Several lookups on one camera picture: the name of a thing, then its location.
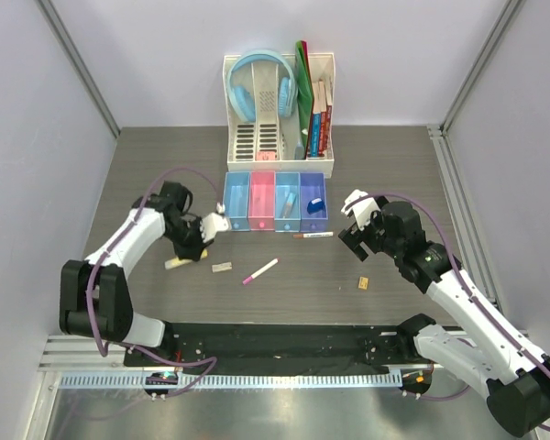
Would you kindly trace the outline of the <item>yellow highlighter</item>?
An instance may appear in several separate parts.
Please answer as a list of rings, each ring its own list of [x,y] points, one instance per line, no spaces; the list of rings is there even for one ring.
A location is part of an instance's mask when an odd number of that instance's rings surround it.
[[[208,257],[208,252],[207,250],[205,249],[201,256],[200,256],[200,259],[206,259]],[[187,264],[190,264],[190,263],[193,263],[193,261],[191,259],[186,259],[186,258],[172,258],[172,259],[169,259],[167,261],[164,262],[164,268],[166,270],[172,270],[172,269],[176,269],[180,266],[184,266],[184,265],[187,265]]]

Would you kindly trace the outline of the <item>brown capped white marker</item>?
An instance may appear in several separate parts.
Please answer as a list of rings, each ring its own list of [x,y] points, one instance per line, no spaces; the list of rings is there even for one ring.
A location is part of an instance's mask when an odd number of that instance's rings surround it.
[[[333,236],[334,236],[334,232],[332,231],[293,234],[293,238],[296,238],[296,239],[322,238],[322,237],[333,237]]]

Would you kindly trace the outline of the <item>small grey eraser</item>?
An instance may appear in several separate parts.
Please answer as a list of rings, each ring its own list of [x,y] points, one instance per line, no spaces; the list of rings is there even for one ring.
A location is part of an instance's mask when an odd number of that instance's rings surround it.
[[[214,264],[212,266],[212,273],[224,272],[224,271],[231,270],[232,268],[233,268],[233,266],[232,266],[231,262],[224,262],[224,263]]]

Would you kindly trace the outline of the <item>blue correction tape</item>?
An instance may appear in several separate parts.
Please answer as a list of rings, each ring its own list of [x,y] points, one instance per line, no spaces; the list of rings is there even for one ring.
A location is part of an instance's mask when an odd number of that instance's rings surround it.
[[[313,198],[306,205],[306,212],[308,215],[315,215],[325,209],[325,202],[322,198]]]

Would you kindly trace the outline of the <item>pastel four-compartment organizer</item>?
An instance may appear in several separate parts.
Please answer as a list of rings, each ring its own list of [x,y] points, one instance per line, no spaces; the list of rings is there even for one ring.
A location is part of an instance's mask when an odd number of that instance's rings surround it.
[[[295,218],[281,218],[289,192],[297,194]],[[307,214],[306,205],[322,198],[325,209]],[[325,176],[318,172],[230,171],[225,175],[225,215],[236,232],[314,233],[328,228]]]

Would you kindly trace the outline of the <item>blue capped glue stick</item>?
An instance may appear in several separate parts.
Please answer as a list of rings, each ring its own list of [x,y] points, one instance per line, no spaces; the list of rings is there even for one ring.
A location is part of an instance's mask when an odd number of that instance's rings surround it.
[[[285,198],[285,202],[281,208],[280,217],[283,219],[295,218],[295,203],[297,194],[295,192],[289,192]]]

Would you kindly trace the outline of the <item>pink marker pen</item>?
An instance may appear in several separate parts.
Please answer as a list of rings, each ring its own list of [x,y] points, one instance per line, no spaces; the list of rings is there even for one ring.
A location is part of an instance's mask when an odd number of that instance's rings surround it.
[[[253,272],[252,274],[250,274],[249,276],[247,276],[243,281],[242,281],[242,284],[243,285],[248,285],[249,283],[251,283],[253,280],[255,280],[256,278],[258,278],[260,275],[262,275],[263,273],[265,273],[266,271],[270,270],[271,268],[273,268],[274,266],[276,266],[277,264],[279,263],[279,260],[277,258],[274,258],[272,261],[270,261],[269,263],[265,264],[264,266],[262,266],[260,269],[257,269],[255,272]]]

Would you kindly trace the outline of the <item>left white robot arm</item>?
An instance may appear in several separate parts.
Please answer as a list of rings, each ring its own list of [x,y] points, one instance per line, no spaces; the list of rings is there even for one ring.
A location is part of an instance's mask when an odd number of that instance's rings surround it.
[[[198,261],[208,247],[202,218],[190,213],[193,194],[165,181],[158,193],[140,197],[126,221],[84,260],[68,260],[60,273],[60,330],[66,335],[145,348],[156,365],[170,364],[177,353],[168,324],[133,309],[127,278],[157,240],[165,237],[180,260]]]

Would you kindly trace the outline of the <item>small yellow eraser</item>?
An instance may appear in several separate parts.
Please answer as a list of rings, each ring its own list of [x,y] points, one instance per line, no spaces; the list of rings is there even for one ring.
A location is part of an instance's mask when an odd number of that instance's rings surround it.
[[[366,278],[366,277],[360,277],[359,280],[358,280],[358,285],[357,287],[360,289],[360,290],[366,290],[369,286],[369,279]]]

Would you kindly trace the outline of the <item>pink sticky note block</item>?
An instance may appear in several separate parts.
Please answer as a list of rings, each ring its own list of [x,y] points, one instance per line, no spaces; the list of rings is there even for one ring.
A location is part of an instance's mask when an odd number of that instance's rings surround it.
[[[277,159],[277,153],[275,151],[259,151],[257,154],[257,160],[273,161]]]

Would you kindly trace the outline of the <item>red books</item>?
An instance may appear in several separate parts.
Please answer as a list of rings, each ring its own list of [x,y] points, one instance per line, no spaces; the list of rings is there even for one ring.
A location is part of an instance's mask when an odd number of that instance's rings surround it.
[[[330,138],[333,90],[329,77],[313,82],[312,86],[313,111],[307,157],[322,158],[328,149]]]

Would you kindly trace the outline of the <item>green folder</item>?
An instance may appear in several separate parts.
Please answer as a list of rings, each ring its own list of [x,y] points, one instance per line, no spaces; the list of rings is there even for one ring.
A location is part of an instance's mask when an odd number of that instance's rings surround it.
[[[305,156],[308,156],[308,150],[311,147],[311,123],[314,107],[314,93],[309,70],[308,55],[306,52],[307,43],[304,40],[298,40],[295,43],[295,66],[297,82],[297,110],[300,124],[300,135],[305,149]]]

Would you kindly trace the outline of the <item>aluminium frame rail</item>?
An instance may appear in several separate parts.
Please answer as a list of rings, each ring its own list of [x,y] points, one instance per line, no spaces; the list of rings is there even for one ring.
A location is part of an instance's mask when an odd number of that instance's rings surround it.
[[[464,113],[523,6],[523,1],[503,3],[443,121],[426,127],[437,158],[461,258],[471,278],[503,314],[508,313],[509,302],[504,297],[504,289],[493,262],[489,238],[476,204],[477,197],[469,184],[473,172],[464,165],[463,151],[471,148],[473,140],[482,144],[487,139],[486,132],[476,124],[466,123]]]
[[[118,138],[121,131],[120,126],[116,122],[56,6],[51,0],[36,0],[35,3],[108,130],[114,138]]]

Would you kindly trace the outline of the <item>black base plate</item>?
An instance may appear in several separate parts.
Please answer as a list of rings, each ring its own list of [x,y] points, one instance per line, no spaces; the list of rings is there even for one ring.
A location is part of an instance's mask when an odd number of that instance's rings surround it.
[[[213,375],[354,376],[394,365],[427,364],[396,326],[171,323],[170,360],[217,358]]]

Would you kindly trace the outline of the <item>aluminium frame rail left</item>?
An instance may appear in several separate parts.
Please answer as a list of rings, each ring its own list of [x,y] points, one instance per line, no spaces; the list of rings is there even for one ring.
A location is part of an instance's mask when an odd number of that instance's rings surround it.
[[[108,130],[114,138],[118,138],[121,131],[120,126],[116,122],[56,6],[51,0],[36,0],[35,3]]]

